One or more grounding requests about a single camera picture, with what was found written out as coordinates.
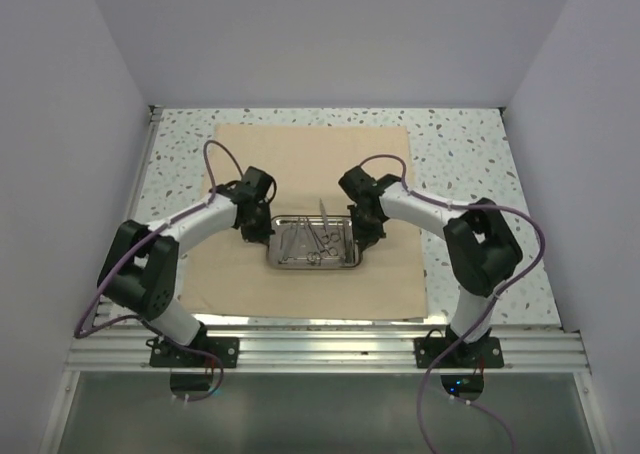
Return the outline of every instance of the black mounting plate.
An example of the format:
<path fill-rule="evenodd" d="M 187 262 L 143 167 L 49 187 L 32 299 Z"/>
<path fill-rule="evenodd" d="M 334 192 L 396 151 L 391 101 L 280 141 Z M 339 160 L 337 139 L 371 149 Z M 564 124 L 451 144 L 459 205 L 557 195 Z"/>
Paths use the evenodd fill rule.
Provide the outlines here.
<path fill-rule="evenodd" d="M 431 362 L 450 345 L 451 340 L 445 337 L 415 338 L 413 348 L 418 369 L 427 369 Z M 480 358 L 484 358 L 485 369 L 504 367 L 500 339 L 497 337 L 487 337 L 477 355 L 461 359 L 452 354 L 442 359 L 437 367 L 439 369 L 475 369 L 478 367 Z"/>
<path fill-rule="evenodd" d="M 225 369 L 233 369 L 238 364 L 240 339 L 237 337 L 207 337 L 199 350 L 211 352 L 222 361 Z M 151 348 L 149 366 L 165 368 L 190 368 L 210 366 L 207 359 L 200 355 L 189 355 L 177 347 L 159 338 L 149 339 L 147 346 Z"/>

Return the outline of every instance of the metal tray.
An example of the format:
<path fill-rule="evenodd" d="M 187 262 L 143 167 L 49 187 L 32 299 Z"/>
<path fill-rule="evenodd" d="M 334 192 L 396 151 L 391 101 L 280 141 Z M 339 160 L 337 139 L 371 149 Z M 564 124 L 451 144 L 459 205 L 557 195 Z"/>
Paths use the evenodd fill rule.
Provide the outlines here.
<path fill-rule="evenodd" d="M 351 218 L 330 216 L 325 231 L 321 216 L 277 216 L 267 259 L 277 269 L 350 269 L 362 254 L 353 240 Z"/>

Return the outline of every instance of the white robotic arm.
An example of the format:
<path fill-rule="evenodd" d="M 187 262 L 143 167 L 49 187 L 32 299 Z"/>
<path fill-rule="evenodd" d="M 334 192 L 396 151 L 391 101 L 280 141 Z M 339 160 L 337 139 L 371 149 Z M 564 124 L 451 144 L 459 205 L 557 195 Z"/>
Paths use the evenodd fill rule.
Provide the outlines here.
<path fill-rule="evenodd" d="M 274 182 L 266 172 L 249 167 L 241 180 L 217 186 L 215 195 L 177 214 L 146 225 L 133 220 L 122 223 L 98 279 L 101 284 L 107 276 L 113 276 L 104 295 L 173 342 L 208 351 L 205 327 L 173 298 L 178 258 L 232 227 L 240 229 L 247 242 L 267 244 L 272 229 L 266 196 Z M 135 248 L 155 232 L 158 235 L 148 244 Z M 127 262 L 113 275 L 122 259 Z M 196 364 L 203 362 L 197 356 L 194 359 Z"/>
<path fill-rule="evenodd" d="M 388 219 L 413 224 L 447 243 L 452 270 L 460 284 L 458 306 L 447 328 L 451 342 L 478 322 L 490 307 L 493 293 L 522 260 L 522 250 L 502 214 L 482 209 L 482 205 L 494 205 L 488 199 L 470 204 L 428 194 L 421 197 L 432 202 L 425 202 L 409 192 L 399 177 L 387 174 L 376 180 L 361 166 L 347 171 L 339 184 L 355 203 L 349 210 L 361 250 L 385 237 L 382 225 Z M 462 350 L 481 348 L 490 323 L 491 315 L 485 316 L 465 336 Z"/>
<path fill-rule="evenodd" d="M 464 201 L 452 201 L 431 193 L 429 197 L 454 205 L 468 204 Z M 435 234 L 443 241 L 446 241 L 444 229 L 449 221 L 460 217 L 460 211 L 445 209 L 412 196 L 400 182 L 392 184 L 384 191 L 384 194 L 380 196 L 380 205 L 389 219 L 413 224 Z M 461 336 L 487 309 L 491 298 L 473 295 L 461 285 L 458 286 L 458 289 L 460 291 L 458 306 L 451 319 L 450 328 L 457 336 Z M 465 342 L 473 343 L 479 340 L 489 330 L 490 325 L 491 316 L 486 316 L 483 322 L 465 338 Z"/>

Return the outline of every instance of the glass panel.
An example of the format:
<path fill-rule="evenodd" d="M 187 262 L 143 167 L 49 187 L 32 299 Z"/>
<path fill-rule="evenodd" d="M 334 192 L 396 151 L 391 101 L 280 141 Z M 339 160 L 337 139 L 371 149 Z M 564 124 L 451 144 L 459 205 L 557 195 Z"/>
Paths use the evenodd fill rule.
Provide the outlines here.
<path fill-rule="evenodd" d="M 86 373 L 60 453 L 424 453 L 416 375 L 229 373 L 219 394 L 171 403 L 166 373 Z M 480 401 L 519 453 L 593 453 L 573 376 L 487 375 Z M 439 379 L 425 420 L 443 453 L 508 453 L 493 419 L 450 402 Z"/>

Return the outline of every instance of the terrazzo surface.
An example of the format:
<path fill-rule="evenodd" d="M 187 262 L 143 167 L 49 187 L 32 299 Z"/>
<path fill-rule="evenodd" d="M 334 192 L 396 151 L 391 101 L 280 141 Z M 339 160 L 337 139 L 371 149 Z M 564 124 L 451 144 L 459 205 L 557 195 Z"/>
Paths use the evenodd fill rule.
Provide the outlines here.
<path fill-rule="evenodd" d="M 198 199 L 204 173 L 202 144 L 213 137 L 217 124 L 404 126 L 417 189 L 461 201 L 489 197 L 498 204 L 527 210 L 502 120 L 494 109 L 165 109 L 147 161 L 136 220 L 162 218 Z M 525 253 L 525 262 L 530 262 L 537 252 L 535 234 L 524 221 L 505 217 Z M 429 309 L 426 322 L 447 323 L 455 312 L 458 289 L 446 246 L 426 232 L 422 232 L 422 244 Z M 180 261 L 176 295 L 187 262 L 188 256 Z M 115 306 L 112 316 L 122 312 Z M 502 296 L 492 323 L 560 325 L 542 265 Z"/>

